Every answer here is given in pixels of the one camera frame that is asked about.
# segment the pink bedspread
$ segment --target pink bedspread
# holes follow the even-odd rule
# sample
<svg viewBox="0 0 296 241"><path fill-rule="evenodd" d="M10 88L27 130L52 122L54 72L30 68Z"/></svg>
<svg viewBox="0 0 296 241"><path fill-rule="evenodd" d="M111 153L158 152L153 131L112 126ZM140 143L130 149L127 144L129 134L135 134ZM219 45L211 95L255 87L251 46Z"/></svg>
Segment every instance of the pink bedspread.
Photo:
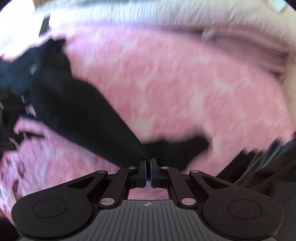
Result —
<svg viewBox="0 0 296 241"><path fill-rule="evenodd" d="M266 148L294 131L276 78L199 39L177 33L115 26L72 26L50 33L67 38L73 74L95 85L141 141L178 139L203 128L213 144L189 166L218 174L243 148ZM28 44L5 51L10 59ZM10 218L14 203L99 169L118 167L70 143L41 123L20 119L16 130L45 135L27 140L0 163L0 209ZM132 190L129 198L167 198L164 190Z"/></svg>

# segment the white ribbed fabric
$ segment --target white ribbed fabric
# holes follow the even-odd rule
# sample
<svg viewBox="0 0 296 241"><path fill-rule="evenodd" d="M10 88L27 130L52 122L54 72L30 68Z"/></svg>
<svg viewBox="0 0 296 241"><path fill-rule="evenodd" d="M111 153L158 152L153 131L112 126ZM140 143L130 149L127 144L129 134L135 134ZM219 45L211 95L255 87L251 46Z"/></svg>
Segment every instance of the white ribbed fabric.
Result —
<svg viewBox="0 0 296 241"><path fill-rule="evenodd" d="M71 22L112 22L144 24L191 30L206 27L238 28L274 39L290 51L296 50L296 28L258 0L161 0L145 2L102 2L74 6L83 0L59 0L68 9L44 9L51 12L50 26Z"/></svg>

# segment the gray ridged panel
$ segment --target gray ridged panel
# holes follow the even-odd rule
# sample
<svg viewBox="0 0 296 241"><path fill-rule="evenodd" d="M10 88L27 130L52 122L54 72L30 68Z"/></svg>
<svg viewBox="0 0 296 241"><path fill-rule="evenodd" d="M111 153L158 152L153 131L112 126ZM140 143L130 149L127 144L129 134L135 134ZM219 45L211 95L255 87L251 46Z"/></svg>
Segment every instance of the gray ridged panel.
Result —
<svg viewBox="0 0 296 241"><path fill-rule="evenodd" d="M22 238L20 241L31 241ZM172 200L124 200L99 212L82 232L63 241L229 241L208 229L197 213Z"/></svg>

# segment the bed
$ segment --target bed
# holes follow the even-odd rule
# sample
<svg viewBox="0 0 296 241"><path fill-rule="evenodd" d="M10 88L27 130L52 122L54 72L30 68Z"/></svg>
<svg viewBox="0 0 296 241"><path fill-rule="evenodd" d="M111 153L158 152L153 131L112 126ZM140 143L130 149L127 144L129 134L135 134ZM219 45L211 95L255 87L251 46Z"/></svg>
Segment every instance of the bed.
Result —
<svg viewBox="0 0 296 241"><path fill-rule="evenodd" d="M73 75L97 87L140 141L180 140L204 131L211 148L186 172L198 169L217 175L242 149L261 150L276 138L283 142L291 138L295 126L281 79L290 76L285 63L293 57L296 35L280 28L282 22L271 21L267 15L273 12L263 3L249 1L263 11L258 14L254 6L237 0L208 5L166 1L81 6L81 2L85 1L56 10L63 3L59 0L37 10L32 18L51 14L51 30L41 37L38 28L23 32L21 39L1 50L2 59L13 61L49 38L66 38L64 52ZM197 17L184 6L202 11ZM218 18L205 17L217 14L218 7L224 9ZM250 54L258 51L260 55ZM10 219L12 206L25 195L99 169L118 170L40 122L20 118L15 131L42 134L45 139L27 140L1 159L0 209ZM166 190L147 187L131 190L129 198L168 196Z"/></svg>

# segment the pink and white patterned fabric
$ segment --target pink and white patterned fabric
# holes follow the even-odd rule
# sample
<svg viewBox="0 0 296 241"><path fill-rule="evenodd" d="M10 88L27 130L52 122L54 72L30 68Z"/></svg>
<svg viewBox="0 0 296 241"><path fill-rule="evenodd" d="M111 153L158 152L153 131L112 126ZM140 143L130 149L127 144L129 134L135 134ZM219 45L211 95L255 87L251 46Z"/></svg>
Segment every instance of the pink and white patterned fabric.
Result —
<svg viewBox="0 0 296 241"><path fill-rule="evenodd" d="M270 73L181 33L124 26L64 26L43 39L14 42L4 59L49 37L66 37L73 75L96 86L142 141L180 139L202 128L210 151L190 163L217 175L243 148L263 149L294 131L282 90ZM45 135L25 141L0 162L0 209L9 217L24 195L118 167L57 135L19 119L16 131ZM164 190L130 192L132 199L167 198Z"/></svg>

